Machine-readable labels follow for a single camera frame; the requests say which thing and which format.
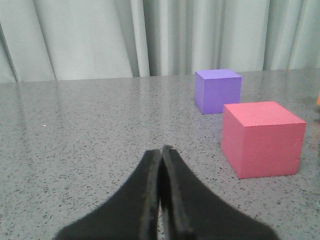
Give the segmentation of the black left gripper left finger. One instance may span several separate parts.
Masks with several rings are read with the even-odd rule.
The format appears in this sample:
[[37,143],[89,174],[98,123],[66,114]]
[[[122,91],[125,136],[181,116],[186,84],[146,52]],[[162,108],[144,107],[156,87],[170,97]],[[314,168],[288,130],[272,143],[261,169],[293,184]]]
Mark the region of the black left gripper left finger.
[[112,197],[61,229],[55,239],[157,239],[160,165],[160,150],[147,150],[134,172]]

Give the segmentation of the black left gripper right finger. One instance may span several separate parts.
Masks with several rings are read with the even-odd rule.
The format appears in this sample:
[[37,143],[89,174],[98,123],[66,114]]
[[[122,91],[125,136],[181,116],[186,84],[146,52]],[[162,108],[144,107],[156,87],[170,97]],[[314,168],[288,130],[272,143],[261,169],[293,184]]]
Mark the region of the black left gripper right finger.
[[208,189],[169,145],[162,149],[160,199],[168,240],[277,240],[277,234]]

